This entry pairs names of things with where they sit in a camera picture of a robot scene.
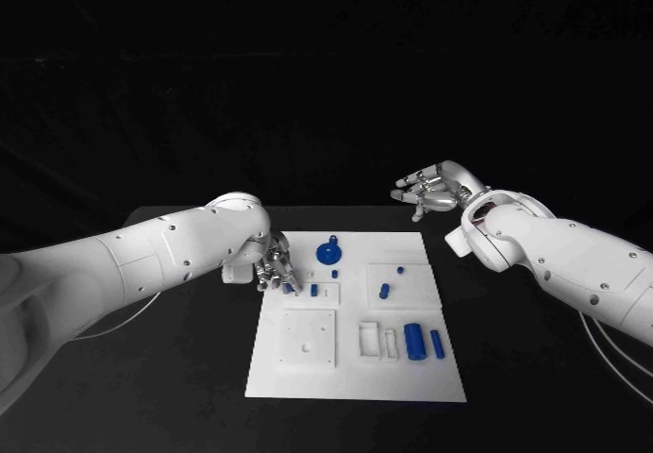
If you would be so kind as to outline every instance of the small blue piece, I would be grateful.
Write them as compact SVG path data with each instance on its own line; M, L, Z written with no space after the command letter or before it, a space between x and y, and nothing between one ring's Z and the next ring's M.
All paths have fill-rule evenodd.
M426 346L420 324L413 323L404 326L404 336L408 359L411 361L423 361L426 359Z
M440 333L437 330L431 330L433 347L436 347L436 357L443 359L446 357L446 350L443 349L443 342L440 340Z
M343 251L338 246L338 238L330 236L329 242L317 247L317 261L322 264L335 264L343 256Z
M388 294L391 292L391 285L388 283L384 283L381 285L381 294L378 295L382 299L388 298Z

